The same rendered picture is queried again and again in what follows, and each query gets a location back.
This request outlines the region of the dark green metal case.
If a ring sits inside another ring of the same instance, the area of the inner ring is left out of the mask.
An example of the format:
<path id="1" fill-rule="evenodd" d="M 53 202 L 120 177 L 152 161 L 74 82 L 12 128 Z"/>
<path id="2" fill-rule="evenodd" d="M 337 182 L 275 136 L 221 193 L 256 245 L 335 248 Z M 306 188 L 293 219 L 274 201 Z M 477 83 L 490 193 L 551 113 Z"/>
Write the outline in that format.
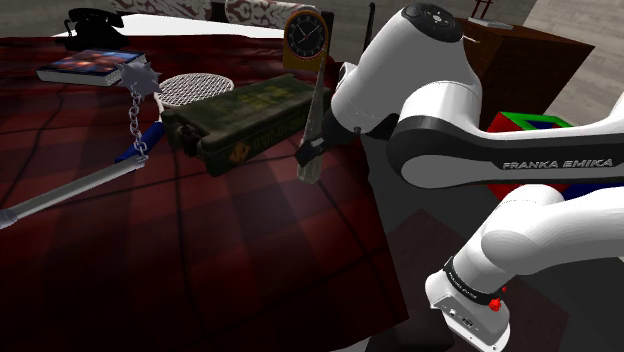
<path id="1" fill-rule="evenodd" d="M 284 74 L 165 111 L 170 145 L 220 176 L 302 130 L 315 86 Z"/>

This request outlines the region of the brown bedside cabinet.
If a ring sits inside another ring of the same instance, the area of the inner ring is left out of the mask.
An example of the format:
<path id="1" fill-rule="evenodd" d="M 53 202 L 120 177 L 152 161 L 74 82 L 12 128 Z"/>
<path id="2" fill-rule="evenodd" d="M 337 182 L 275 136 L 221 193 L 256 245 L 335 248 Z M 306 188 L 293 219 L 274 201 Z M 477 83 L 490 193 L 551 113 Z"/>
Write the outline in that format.
<path id="1" fill-rule="evenodd" d="M 490 18 L 509 29 L 476 24 L 466 13 L 457 16 L 468 37 L 466 56 L 483 87 L 482 130 L 499 112 L 545 113 L 594 50 L 591 44 L 528 24 L 531 12 L 548 0 L 503 1 L 521 13 Z"/>

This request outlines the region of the dark robot stand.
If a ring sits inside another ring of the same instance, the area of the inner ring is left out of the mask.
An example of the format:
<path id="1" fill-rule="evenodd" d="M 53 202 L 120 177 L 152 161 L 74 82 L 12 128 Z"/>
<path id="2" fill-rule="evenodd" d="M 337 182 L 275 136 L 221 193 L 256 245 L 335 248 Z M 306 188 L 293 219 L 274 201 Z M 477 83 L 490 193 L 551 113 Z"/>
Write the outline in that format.
<path id="1" fill-rule="evenodd" d="M 420 210 L 387 235 L 409 319 L 372 336 L 365 352 L 479 352 L 451 332 L 432 310 L 426 278 L 465 240 Z M 507 285 L 511 334 L 503 352 L 559 352 L 568 313 L 519 278 Z"/>

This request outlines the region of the orange clock with black face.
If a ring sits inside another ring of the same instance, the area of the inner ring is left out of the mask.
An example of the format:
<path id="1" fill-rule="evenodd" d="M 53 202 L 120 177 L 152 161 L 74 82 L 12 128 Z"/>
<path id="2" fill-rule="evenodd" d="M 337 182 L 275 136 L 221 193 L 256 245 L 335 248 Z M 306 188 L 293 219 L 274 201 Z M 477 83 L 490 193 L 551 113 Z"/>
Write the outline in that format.
<path id="1" fill-rule="evenodd" d="M 320 13 L 313 10 L 294 12 L 284 28 L 283 67 L 319 71 L 328 42 L 328 26 Z"/>

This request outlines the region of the white red patterned pillow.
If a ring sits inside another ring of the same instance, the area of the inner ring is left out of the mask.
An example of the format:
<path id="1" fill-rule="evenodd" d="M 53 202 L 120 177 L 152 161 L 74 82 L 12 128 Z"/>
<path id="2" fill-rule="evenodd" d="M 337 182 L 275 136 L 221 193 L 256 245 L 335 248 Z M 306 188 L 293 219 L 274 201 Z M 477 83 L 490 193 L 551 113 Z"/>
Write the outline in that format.
<path id="1" fill-rule="evenodd" d="M 321 13 L 313 5 L 277 0 L 225 0 L 224 8 L 230 23 L 271 29 L 284 29 L 291 15 L 298 11 Z"/>
<path id="2" fill-rule="evenodd" d="M 108 0 L 115 10 L 194 20 L 210 20 L 210 0 Z"/>

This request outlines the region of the red green blue cube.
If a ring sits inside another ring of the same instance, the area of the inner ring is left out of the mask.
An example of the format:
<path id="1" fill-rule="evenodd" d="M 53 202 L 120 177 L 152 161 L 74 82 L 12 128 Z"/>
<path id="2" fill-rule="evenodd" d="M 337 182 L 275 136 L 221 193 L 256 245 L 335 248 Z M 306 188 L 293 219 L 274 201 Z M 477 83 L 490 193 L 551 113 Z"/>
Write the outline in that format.
<path id="1" fill-rule="evenodd" d="M 498 112 L 492 120 L 487 132 L 510 132 L 521 130 L 540 130 L 553 128 L 567 128 L 571 124 L 556 116 Z M 577 198 L 590 192 L 611 187 L 622 187 L 624 183 L 607 184 L 551 184 L 551 187 L 559 191 L 565 200 Z M 520 184 L 489 184 L 488 188 L 499 199 L 502 200 L 507 194 Z"/>

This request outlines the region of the black telephone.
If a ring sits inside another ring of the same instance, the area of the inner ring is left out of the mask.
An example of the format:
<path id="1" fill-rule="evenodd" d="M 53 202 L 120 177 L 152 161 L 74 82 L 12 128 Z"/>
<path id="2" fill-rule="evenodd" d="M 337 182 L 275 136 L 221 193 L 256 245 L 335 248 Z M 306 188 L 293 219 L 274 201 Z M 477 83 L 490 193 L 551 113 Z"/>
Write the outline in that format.
<path id="1" fill-rule="evenodd" d="M 56 39 L 67 50 L 82 51 L 91 48 L 121 49 L 129 45 L 128 38 L 117 31 L 123 28 L 117 13 L 95 8 L 74 8 L 64 20 L 66 37 Z"/>

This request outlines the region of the red plaid bed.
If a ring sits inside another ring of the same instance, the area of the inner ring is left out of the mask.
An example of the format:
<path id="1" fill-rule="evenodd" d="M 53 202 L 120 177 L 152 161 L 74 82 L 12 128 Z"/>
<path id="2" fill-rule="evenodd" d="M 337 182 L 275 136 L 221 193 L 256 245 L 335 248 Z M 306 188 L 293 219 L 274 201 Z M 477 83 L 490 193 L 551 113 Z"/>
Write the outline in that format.
<path id="1" fill-rule="evenodd" d="M 282 39 L 131 37 L 162 78 L 285 72 Z M 123 87 L 45 83 L 53 38 L 0 38 L 0 209 L 113 164 Z M 356 141 L 301 183 L 300 134 L 219 177 L 165 138 L 146 166 L 0 230 L 0 352 L 328 352 L 408 313 Z"/>

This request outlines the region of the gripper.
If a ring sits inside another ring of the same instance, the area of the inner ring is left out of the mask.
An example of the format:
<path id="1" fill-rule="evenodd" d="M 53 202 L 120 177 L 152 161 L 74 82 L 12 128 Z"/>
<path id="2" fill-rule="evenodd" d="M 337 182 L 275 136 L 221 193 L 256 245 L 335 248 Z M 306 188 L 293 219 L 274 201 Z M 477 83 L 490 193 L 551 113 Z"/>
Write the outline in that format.
<path id="1" fill-rule="evenodd" d="M 338 145 L 347 145 L 359 137 L 359 132 L 347 130 L 334 116 L 331 109 L 324 115 L 321 137 L 305 140 L 295 153 L 300 167 L 305 167 L 316 157 Z"/>

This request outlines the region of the book with colourful cover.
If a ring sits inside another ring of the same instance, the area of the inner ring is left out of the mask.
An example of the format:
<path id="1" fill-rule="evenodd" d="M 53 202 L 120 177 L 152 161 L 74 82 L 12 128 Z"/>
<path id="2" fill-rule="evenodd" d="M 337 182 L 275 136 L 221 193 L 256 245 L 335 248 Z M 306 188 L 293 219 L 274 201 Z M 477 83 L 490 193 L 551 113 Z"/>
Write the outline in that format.
<path id="1" fill-rule="evenodd" d="M 118 65 L 146 63 L 144 53 L 87 49 L 36 70 L 45 82 L 108 87 L 121 79 Z"/>

